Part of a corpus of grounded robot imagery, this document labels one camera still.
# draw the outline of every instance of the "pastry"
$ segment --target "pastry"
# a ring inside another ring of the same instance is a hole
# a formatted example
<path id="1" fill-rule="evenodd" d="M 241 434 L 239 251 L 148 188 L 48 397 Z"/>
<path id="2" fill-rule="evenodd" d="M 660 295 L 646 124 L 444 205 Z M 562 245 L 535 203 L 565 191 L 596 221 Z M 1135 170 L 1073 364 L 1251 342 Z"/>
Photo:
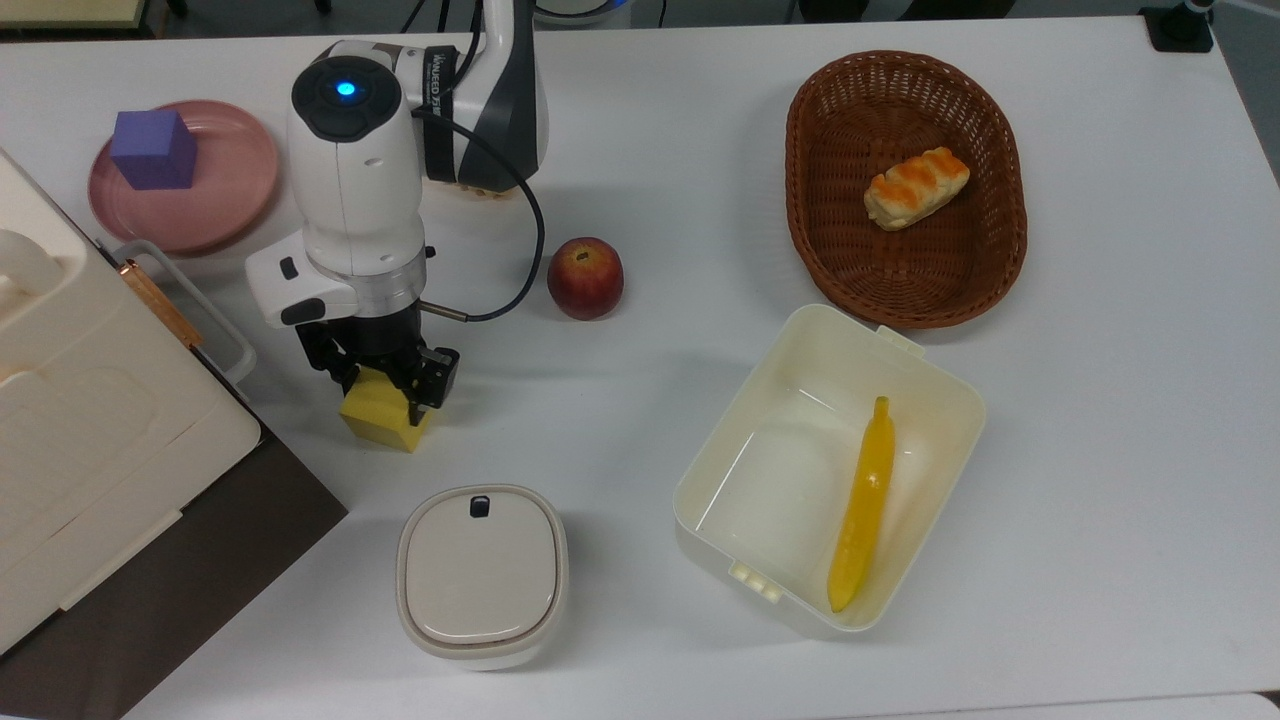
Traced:
<path id="1" fill-rule="evenodd" d="M 876 176 L 863 202 L 877 225 L 900 231 L 946 205 L 966 182 L 969 168 L 946 147 L 936 147 Z"/>

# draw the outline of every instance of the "brown basket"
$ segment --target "brown basket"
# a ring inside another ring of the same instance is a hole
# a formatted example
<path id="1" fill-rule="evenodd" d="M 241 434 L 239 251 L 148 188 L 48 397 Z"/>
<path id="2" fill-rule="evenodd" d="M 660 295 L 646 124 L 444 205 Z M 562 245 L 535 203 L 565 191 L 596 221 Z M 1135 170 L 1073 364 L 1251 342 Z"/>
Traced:
<path id="1" fill-rule="evenodd" d="M 872 178 L 950 147 L 969 184 L 897 232 L 867 217 Z M 814 283 L 859 318 L 955 325 L 1009 292 L 1027 254 L 1018 147 L 996 101 L 928 55 L 849 55 L 810 77 L 787 115 L 787 222 Z"/>

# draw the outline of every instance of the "container lid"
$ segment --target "container lid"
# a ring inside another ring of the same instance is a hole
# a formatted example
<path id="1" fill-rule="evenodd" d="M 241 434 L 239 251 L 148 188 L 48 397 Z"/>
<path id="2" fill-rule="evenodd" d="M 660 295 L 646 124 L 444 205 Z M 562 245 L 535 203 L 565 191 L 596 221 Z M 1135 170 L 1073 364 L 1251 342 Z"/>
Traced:
<path id="1" fill-rule="evenodd" d="M 456 648 L 521 638 L 543 623 L 559 591 L 554 523 L 515 486 L 460 488 L 415 512 L 404 533 L 408 623 Z"/>

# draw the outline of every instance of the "toy banana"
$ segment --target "toy banana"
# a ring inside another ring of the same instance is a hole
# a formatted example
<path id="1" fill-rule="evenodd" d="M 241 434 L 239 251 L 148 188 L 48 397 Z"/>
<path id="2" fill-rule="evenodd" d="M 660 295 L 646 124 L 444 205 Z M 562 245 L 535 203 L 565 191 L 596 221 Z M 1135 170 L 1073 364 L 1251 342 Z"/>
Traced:
<path id="1" fill-rule="evenodd" d="M 881 396 L 876 398 L 876 410 L 863 433 L 854 489 L 849 495 L 849 507 L 845 510 L 836 555 L 827 575 L 827 600 L 831 601 L 833 612 L 840 612 L 854 600 L 876 556 L 884 496 L 893 475 L 893 445 L 888 398 Z"/>

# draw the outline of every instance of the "white storage box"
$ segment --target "white storage box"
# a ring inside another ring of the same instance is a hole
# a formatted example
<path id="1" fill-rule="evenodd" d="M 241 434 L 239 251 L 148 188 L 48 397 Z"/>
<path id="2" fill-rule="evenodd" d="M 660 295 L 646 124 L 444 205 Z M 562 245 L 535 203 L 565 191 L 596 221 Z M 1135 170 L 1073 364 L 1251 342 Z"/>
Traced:
<path id="1" fill-rule="evenodd" d="M 257 441 L 257 420 L 0 151 L 0 651 Z"/>
<path id="2" fill-rule="evenodd" d="M 401 533 L 396 603 L 420 648 L 468 670 L 531 660 L 563 614 L 564 527 L 520 486 L 444 491 Z"/>
<path id="3" fill-rule="evenodd" d="M 906 575 L 969 460 L 986 407 L 888 328 L 809 305 L 733 398 L 676 488 L 686 555 L 800 633 L 872 626 Z M 876 559 L 844 611 L 827 573 L 877 396 L 897 432 Z"/>

